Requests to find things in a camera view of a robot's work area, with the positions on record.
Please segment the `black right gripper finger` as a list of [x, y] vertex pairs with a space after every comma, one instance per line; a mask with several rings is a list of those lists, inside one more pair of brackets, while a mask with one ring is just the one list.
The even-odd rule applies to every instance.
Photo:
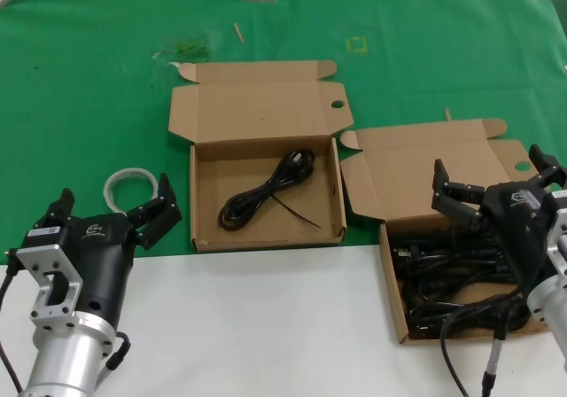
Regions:
[[436, 159], [432, 188], [433, 210], [471, 230], [478, 231], [483, 227], [483, 215], [470, 204], [481, 205], [485, 196], [484, 187], [452, 182], [442, 160]]
[[537, 174], [529, 183], [540, 188], [546, 188], [551, 184], [563, 187], [563, 166], [556, 157], [544, 153], [537, 144], [532, 144], [529, 149], [529, 159]]

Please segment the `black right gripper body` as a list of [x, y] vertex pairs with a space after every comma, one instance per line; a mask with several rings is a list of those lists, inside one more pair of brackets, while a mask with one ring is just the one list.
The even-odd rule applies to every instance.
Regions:
[[561, 194], [529, 182], [488, 187], [480, 205], [522, 290], [561, 273]]

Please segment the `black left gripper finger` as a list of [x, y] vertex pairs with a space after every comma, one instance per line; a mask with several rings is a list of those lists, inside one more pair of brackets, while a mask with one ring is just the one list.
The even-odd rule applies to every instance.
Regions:
[[183, 218], [167, 174], [159, 177], [157, 196], [126, 216], [132, 226], [130, 240], [144, 250], [155, 246]]
[[74, 208], [74, 195], [68, 188], [64, 188], [57, 200], [50, 203], [43, 217], [33, 226], [34, 230], [51, 227], [70, 229], [73, 225], [72, 211]]

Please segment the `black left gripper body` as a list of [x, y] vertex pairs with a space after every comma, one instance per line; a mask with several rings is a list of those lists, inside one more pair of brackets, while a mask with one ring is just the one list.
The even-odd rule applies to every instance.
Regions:
[[123, 214], [75, 217], [45, 224], [60, 227], [59, 232], [24, 237], [26, 248], [54, 245], [61, 247], [82, 278], [82, 288], [75, 309], [119, 325], [133, 266], [136, 230]]

